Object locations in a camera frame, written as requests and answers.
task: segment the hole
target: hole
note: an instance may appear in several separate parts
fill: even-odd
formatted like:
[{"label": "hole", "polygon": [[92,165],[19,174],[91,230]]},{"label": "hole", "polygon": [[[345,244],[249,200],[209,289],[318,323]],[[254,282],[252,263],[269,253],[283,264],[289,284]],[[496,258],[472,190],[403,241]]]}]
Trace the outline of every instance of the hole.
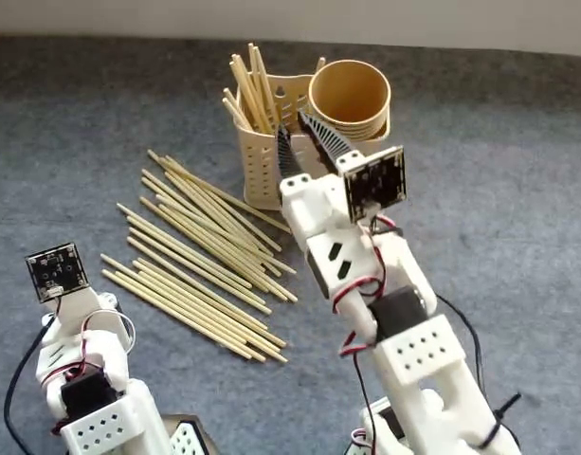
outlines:
[{"label": "hole", "polygon": [[340,265],[340,268],[338,269],[338,273],[336,274],[338,279],[339,280],[344,279],[347,276],[347,274],[349,273],[350,268],[351,268],[351,261],[343,261],[343,264]]},{"label": "hole", "polygon": [[343,247],[343,244],[339,242],[334,242],[332,248],[330,248],[330,253],[328,253],[328,259],[333,261],[338,257],[338,253],[340,253],[340,249]]}]

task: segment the white wall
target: white wall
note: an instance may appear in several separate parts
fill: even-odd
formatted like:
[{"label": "white wall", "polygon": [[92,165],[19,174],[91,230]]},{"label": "white wall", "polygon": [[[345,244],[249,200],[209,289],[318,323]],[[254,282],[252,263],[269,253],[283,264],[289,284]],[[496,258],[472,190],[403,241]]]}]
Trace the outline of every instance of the white wall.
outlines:
[{"label": "white wall", "polygon": [[581,55],[581,0],[0,0],[0,32],[481,47]]}]

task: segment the white wire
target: white wire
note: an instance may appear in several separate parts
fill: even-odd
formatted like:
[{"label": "white wire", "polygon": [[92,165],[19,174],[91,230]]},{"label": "white wire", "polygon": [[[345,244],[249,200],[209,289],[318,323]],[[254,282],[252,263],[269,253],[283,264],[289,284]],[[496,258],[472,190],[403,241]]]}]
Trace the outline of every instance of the white wire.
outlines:
[{"label": "white wire", "polygon": [[88,328],[88,321],[93,316],[95,316],[95,315],[97,315],[99,313],[109,313],[109,314],[112,314],[112,315],[117,315],[120,318],[124,319],[126,322],[128,322],[128,325],[130,325],[130,328],[132,329],[131,330],[132,337],[130,338],[130,346],[128,346],[128,349],[126,349],[126,354],[129,354],[133,350],[133,348],[135,347],[135,345],[136,345],[136,327],[135,327],[135,324],[132,322],[132,320],[130,318],[128,318],[123,313],[120,313],[118,310],[109,310],[109,309],[106,309],[106,308],[101,308],[100,310],[93,311],[88,316],[86,316],[85,319],[82,322],[82,334]]},{"label": "white wire", "polygon": [[366,429],[356,428],[351,432],[351,441],[358,447],[372,448],[372,445],[365,443],[366,441]]}]

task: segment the circuit board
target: circuit board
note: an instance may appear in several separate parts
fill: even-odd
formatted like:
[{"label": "circuit board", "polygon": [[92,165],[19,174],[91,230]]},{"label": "circuit board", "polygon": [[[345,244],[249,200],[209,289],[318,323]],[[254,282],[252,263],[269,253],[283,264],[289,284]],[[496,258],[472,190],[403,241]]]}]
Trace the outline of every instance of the circuit board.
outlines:
[{"label": "circuit board", "polygon": [[88,286],[75,244],[40,251],[25,260],[40,303]]},{"label": "circuit board", "polygon": [[371,206],[379,209],[406,199],[404,148],[393,147],[343,174],[352,223],[363,219]]}]

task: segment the utensil holder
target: utensil holder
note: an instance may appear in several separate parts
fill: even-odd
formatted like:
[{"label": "utensil holder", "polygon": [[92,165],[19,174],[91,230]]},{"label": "utensil holder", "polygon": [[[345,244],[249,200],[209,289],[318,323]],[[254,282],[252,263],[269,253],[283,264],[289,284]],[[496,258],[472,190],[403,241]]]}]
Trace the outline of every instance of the utensil holder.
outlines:
[{"label": "utensil holder", "polygon": [[[312,78],[311,74],[268,76],[280,119],[292,133],[300,131],[298,125],[299,110],[313,114],[308,100],[309,83]],[[249,110],[245,108],[245,101],[239,88],[237,100],[250,124],[254,124]],[[244,167],[244,200],[256,209],[279,210],[281,176],[278,169],[275,136],[248,131],[237,122],[234,121],[234,123]],[[382,142],[389,136],[390,129],[390,110],[388,109],[386,121],[380,131],[369,140],[355,141],[355,148],[364,155],[382,150]],[[293,134],[292,146],[297,153],[297,160],[301,168],[306,173],[311,174],[313,178],[321,177],[327,173],[325,166],[319,162],[318,152],[307,135]]]}]

